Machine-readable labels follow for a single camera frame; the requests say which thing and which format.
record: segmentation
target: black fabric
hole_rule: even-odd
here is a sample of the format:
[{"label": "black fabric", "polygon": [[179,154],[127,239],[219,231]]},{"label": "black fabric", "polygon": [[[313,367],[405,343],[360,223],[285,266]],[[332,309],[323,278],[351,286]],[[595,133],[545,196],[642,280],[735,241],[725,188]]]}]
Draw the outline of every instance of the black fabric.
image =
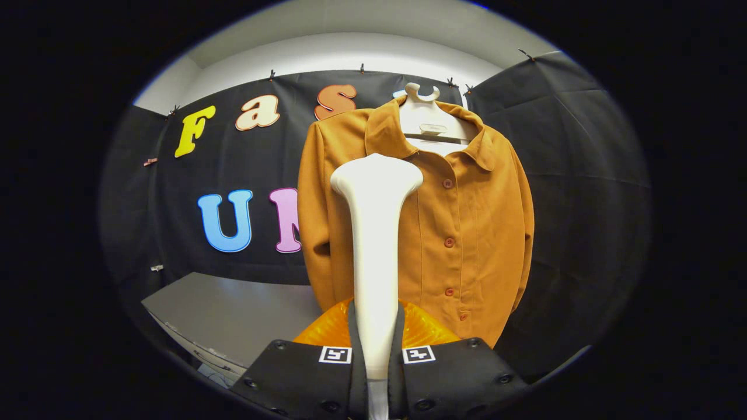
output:
[{"label": "black fabric", "polygon": [[147,274],[158,261],[148,215],[148,188],[155,165],[144,167],[143,163],[158,154],[158,136],[166,124],[163,115],[130,105],[103,165],[97,223],[105,261],[116,284]]},{"label": "black fabric", "polygon": [[636,287],[651,240],[651,186],[633,127],[561,52],[478,84],[468,107],[513,145],[535,212],[532,265],[495,350],[522,376],[599,340]]},{"label": "black fabric", "polygon": [[407,395],[405,376],[402,369],[402,336],[405,330],[405,308],[397,305],[397,320],[394,322],[394,335],[391,340],[387,393],[390,419],[404,419],[407,415]]},{"label": "black fabric", "polygon": [[368,377],[361,338],[358,335],[355,300],[347,307],[347,331],[353,349],[353,373],[350,375],[348,415],[353,420],[368,420]]},{"label": "black fabric", "polygon": [[[385,72],[323,71],[253,81],[177,110],[158,153],[153,209],[156,233],[168,262],[164,265],[167,276],[178,279],[198,271],[237,280],[309,284],[302,253],[280,253],[275,249],[279,224],[276,206],[268,196],[278,188],[297,186],[303,144],[309,126],[316,121],[317,96],[331,84],[351,84],[357,91],[353,98],[357,108],[377,108],[392,100],[393,93],[409,82],[423,85],[422,94],[436,86],[441,91],[440,100],[462,104],[459,89],[441,81]],[[267,127],[237,130],[241,106],[261,95],[278,98],[279,119]],[[201,137],[193,141],[195,150],[175,158],[181,121],[210,105],[216,107],[216,112],[205,121]],[[230,237],[236,233],[236,223],[233,205],[226,198],[239,189],[253,194],[248,204],[251,242],[242,251],[221,252],[206,240],[197,200],[206,194],[222,197],[220,225],[224,235]]]},{"label": "black fabric", "polygon": [[411,420],[470,419],[504,407],[527,388],[482,339],[434,345],[431,350],[433,360],[403,365]]}]

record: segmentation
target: screw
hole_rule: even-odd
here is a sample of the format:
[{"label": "screw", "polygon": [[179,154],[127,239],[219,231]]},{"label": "screw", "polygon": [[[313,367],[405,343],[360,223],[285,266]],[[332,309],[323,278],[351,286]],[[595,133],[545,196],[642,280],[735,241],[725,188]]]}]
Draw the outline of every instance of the screw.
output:
[{"label": "screw", "polygon": [[322,409],[324,409],[324,411],[327,411],[328,413],[334,413],[339,408],[340,404],[337,404],[334,401],[325,401],[322,403]]},{"label": "screw", "polygon": [[420,400],[415,403],[415,409],[418,411],[427,411],[433,408],[436,404],[431,400]]}]

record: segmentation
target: clip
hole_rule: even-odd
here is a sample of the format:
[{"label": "clip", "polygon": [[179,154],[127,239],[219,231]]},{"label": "clip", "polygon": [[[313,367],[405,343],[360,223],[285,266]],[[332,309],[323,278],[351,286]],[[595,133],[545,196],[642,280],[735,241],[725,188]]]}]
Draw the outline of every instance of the clip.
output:
[{"label": "clip", "polygon": [[529,57],[529,59],[530,59],[531,61],[534,61],[534,57],[532,57],[531,55],[527,54],[527,52],[526,52],[526,51],[524,51],[523,49],[521,49],[521,48],[517,48],[517,50],[519,50],[519,51],[523,52],[523,53],[524,53],[524,55],[526,55],[527,57]]},{"label": "clip", "polygon": [[174,109],[172,109],[171,111],[169,111],[169,113],[168,113],[168,114],[166,114],[166,118],[164,118],[164,119],[165,119],[166,121],[168,121],[168,120],[169,120],[169,117],[171,117],[171,116],[173,116],[173,115],[176,115],[176,110],[178,110],[179,108],[180,108],[180,106],[179,106],[179,105],[174,105]]}]

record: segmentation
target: black backdrop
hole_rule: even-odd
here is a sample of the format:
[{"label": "black backdrop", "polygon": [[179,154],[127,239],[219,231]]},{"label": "black backdrop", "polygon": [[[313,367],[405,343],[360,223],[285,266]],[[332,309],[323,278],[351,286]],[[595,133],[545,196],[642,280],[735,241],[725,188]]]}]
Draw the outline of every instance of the black backdrop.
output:
[{"label": "black backdrop", "polygon": [[527,290],[495,350],[534,377],[595,344],[622,313],[651,242],[648,171],[622,109],[562,52],[505,69],[465,97],[511,141],[532,191]]},{"label": "black backdrop", "polygon": [[[322,71],[284,75],[272,81],[261,80],[213,93],[177,110],[170,118],[153,168],[153,214],[155,234],[161,246],[168,281],[197,271],[237,280],[283,284],[309,284],[303,255],[280,253],[279,221],[276,205],[269,194],[279,188],[295,188],[306,133],[317,120],[320,90],[332,84],[354,86],[357,108],[377,108],[391,101],[393,94],[409,82],[423,86],[423,93],[436,86],[445,102],[461,105],[457,87],[442,81],[386,72]],[[252,98],[274,95],[278,98],[279,119],[270,126],[239,131],[236,119],[241,106]],[[205,130],[194,141],[195,150],[179,158],[174,152],[182,134],[182,118],[210,105],[215,115],[205,122]],[[226,236],[236,233],[234,206],[228,193],[247,189],[252,237],[241,251],[226,253],[206,240],[197,200],[206,194],[219,194],[220,225]]]}]

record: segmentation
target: table surface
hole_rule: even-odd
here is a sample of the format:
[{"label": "table surface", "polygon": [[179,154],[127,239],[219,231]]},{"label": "table surface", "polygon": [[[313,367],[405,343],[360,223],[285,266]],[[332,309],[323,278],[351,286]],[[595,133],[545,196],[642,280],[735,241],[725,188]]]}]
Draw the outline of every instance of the table surface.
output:
[{"label": "table surface", "polygon": [[192,273],[143,299],[158,320],[248,368],[275,339],[295,339],[322,312],[310,285]]}]

